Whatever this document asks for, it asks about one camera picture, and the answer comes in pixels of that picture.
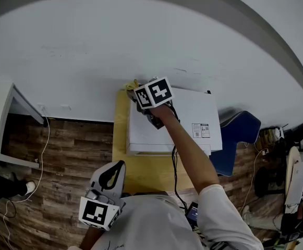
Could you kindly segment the cardboard box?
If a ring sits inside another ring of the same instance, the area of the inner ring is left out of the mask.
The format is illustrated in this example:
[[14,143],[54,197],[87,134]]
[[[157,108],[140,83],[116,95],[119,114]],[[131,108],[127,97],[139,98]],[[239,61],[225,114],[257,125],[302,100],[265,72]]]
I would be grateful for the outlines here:
[[275,128],[261,129],[256,141],[256,148],[260,151],[274,146],[276,142],[277,137],[275,136]]

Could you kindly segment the person's white shirt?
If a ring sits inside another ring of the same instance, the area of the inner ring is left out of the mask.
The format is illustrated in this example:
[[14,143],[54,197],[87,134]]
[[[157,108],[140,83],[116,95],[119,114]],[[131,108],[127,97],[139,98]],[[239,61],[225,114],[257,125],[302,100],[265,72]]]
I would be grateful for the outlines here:
[[126,206],[113,227],[87,250],[263,250],[221,185],[208,186],[199,194],[199,234],[169,196],[124,200]]

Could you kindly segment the white router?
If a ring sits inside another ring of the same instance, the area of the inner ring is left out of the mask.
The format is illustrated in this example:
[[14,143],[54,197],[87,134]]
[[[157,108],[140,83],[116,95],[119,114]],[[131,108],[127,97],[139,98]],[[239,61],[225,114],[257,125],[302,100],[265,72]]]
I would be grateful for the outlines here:
[[276,140],[280,140],[280,139],[284,139],[285,135],[284,135],[284,128],[288,126],[288,124],[282,126],[282,127],[275,127],[274,129],[274,135]]

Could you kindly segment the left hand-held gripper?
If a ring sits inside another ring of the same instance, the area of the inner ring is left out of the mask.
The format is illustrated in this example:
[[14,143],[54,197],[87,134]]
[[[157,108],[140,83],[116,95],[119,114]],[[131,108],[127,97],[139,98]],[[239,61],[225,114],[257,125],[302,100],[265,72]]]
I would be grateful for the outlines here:
[[126,175],[123,160],[97,169],[90,180],[91,187],[80,199],[79,220],[91,227],[109,231],[125,206],[121,199]]

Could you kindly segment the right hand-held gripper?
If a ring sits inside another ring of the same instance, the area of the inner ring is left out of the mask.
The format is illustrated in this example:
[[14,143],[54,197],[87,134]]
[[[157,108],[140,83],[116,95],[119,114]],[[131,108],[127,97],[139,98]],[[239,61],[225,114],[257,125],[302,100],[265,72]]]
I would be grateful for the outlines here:
[[151,108],[166,105],[175,113],[172,103],[174,94],[167,77],[154,78],[134,90],[126,90],[126,93],[136,103],[137,111],[145,115],[148,121],[157,129],[162,128],[164,124],[161,119],[150,112]]

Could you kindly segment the blue chair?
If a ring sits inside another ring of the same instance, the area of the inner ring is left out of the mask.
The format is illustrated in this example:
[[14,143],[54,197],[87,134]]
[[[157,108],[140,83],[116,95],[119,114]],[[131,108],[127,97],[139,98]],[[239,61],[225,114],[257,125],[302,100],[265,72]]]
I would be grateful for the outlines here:
[[221,123],[222,149],[210,155],[218,175],[230,177],[233,174],[237,144],[254,144],[260,127],[261,121],[248,111],[241,111]]

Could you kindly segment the round table with black base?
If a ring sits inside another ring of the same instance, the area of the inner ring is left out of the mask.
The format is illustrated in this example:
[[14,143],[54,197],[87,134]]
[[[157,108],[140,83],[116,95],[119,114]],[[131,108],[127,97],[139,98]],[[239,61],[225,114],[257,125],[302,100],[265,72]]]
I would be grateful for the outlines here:
[[274,169],[260,168],[254,177],[254,192],[259,198],[266,195],[282,194],[284,196],[283,213],[289,213],[295,205],[286,205],[286,198],[293,172],[293,165],[301,162],[301,156],[297,147],[293,146],[286,160]]

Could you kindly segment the black office chair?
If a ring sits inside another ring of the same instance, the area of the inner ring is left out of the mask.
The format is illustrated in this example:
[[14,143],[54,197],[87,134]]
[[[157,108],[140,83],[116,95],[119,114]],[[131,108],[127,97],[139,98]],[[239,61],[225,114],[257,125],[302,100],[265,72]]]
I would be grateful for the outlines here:
[[300,143],[303,140],[303,123],[292,129],[286,130],[284,135],[286,142]]

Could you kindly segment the person's left forearm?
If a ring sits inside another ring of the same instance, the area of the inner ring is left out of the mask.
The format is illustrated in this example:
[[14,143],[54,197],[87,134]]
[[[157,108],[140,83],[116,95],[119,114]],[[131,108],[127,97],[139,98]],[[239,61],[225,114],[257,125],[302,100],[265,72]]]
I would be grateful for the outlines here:
[[95,227],[89,227],[79,248],[82,250],[91,250],[91,248],[94,246],[94,244],[102,236],[103,233],[104,230]]

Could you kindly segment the white box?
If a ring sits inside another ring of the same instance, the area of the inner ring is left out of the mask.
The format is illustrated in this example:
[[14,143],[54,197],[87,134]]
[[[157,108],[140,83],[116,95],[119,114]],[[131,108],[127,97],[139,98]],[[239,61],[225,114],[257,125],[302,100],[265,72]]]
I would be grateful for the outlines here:
[[286,205],[299,204],[303,192],[303,161],[293,165],[290,186],[287,193]]

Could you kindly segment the person's right forearm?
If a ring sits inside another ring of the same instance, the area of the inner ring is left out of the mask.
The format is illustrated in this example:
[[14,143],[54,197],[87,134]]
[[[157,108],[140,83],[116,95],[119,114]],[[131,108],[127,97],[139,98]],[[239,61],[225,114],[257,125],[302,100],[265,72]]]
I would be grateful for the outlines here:
[[219,185],[219,178],[209,157],[182,127],[172,110],[166,105],[161,105],[152,108],[151,113],[165,125],[197,193],[208,186]]

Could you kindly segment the white box appliance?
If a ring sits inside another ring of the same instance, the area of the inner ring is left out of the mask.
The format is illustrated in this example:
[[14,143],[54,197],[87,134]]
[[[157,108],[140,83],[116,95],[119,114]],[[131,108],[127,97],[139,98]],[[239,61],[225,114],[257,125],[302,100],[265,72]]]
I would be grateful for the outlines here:
[[[219,115],[212,94],[173,88],[173,106],[181,125],[207,154],[222,149]],[[147,116],[129,102],[126,153],[128,155],[171,155],[174,143],[165,127],[155,128]]]

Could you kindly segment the yellow cloth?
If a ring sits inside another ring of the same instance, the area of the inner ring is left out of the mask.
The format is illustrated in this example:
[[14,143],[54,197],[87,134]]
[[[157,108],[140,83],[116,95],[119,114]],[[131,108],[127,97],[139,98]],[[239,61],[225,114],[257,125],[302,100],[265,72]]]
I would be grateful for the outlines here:
[[130,81],[125,85],[126,91],[133,91],[139,87],[139,82],[137,79],[134,79],[133,81]]

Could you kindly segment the small yellow wooden table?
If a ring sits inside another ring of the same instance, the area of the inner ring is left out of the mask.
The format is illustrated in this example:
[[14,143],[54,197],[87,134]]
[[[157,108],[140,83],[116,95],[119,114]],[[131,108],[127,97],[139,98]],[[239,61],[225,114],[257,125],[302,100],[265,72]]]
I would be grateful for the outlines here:
[[126,153],[127,116],[130,109],[130,99],[125,90],[119,90],[115,100],[115,115],[113,128],[112,161],[123,160],[126,164],[124,191],[127,193],[152,192],[152,191],[183,191],[194,188],[202,189],[209,183],[218,183],[217,173],[208,158],[205,164],[198,163],[198,179],[204,176],[210,180],[191,181],[192,176],[186,173],[186,168],[194,164],[190,161],[186,166],[179,160],[177,165],[177,180],[174,179],[174,168],[171,156],[130,156]]

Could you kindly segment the black display device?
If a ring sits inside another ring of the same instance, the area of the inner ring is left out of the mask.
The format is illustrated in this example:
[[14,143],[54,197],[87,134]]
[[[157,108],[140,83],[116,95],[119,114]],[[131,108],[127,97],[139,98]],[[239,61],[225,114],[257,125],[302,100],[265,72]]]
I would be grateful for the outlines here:
[[186,219],[188,220],[193,231],[198,229],[197,218],[198,218],[198,204],[192,202],[185,213]]

